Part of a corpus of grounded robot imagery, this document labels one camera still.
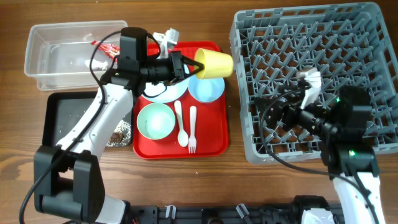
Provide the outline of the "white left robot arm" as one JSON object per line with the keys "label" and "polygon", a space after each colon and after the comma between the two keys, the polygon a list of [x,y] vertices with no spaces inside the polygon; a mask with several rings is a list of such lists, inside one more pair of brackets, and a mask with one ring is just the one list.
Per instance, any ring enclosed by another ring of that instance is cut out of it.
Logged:
{"label": "white left robot arm", "polygon": [[105,193],[99,159],[120,120],[134,107],[146,83],[173,85],[202,72],[205,65],[181,52],[167,58],[143,54],[117,57],[98,79],[93,102],[74,128],[55,146],[34,156],[34,184],[27,194],[40,213],[83,223],[134,223],[131,205]]}

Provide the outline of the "light blue bowl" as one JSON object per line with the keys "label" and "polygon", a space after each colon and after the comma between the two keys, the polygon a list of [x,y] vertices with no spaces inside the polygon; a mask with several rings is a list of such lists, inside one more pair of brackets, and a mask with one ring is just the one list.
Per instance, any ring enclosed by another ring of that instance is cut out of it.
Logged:
{"label": "light blue bowl", "polygon": [[198,79],[193,76],[188,82],[188,91],[200,103],[212,103],[224,93],[223,78]]}

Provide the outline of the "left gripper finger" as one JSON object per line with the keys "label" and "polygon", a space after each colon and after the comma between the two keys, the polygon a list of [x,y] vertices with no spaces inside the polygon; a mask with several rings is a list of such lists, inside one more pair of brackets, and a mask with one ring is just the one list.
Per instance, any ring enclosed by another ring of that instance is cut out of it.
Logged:
{"label": "left gripper finger", "polygon": [[186,56],[182,56],[182,62],[187,65],[192,65],[192,66],[196,66],[196,67],[204,67],[204,64],[202,64],[201,62],[190,59]]}
{"label": "left gripper finger", "polygon": [[183,71],[183,80],[187,80],[190,77],[197,77],[198,79],[200,79],[204,77],[205,68],[200,67],[196,68],[194,71],[190,71],[188,67],[184,67]]}

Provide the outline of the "yellow plastic cup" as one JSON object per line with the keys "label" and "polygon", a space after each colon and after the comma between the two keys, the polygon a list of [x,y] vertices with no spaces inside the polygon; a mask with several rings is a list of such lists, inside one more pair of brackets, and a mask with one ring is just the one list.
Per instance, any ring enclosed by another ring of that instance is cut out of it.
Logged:
{"label": "yellow plastic cup", "polygon": [[232,56],[222,52],[199,48],[194,60],[204,66],[204,69],[196,74],[198,79],[226,78],[234,70]]}

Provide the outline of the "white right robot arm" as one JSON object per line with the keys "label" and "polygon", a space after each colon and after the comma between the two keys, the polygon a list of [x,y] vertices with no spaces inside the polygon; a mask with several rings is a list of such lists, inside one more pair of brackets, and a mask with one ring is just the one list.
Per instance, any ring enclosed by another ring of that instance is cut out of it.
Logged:
{"label": "white right robot arm", "polygon": [[286,131],[300,126],[325,143],[321,153],[333,181],[346,223],[384,223],[380,199],[379,166],[373,148],[363,141],[371,116],[371,97],[357,86],[340,88],[330,111],[316,106],[300,108],[298,88],[275,99],[256,97],[262,113],[259,131],[283,122]]}

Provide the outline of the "mint green bowl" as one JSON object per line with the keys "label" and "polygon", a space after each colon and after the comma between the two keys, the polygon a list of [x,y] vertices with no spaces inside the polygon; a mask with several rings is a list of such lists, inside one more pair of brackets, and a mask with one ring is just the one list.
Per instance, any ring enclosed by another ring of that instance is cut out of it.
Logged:
{"label": "mint green bowl", "polygon": [[140,110],[136,126],[145,138],[160,140],[174,130],[175,115],[169,106],[163,103],[151,103]]}

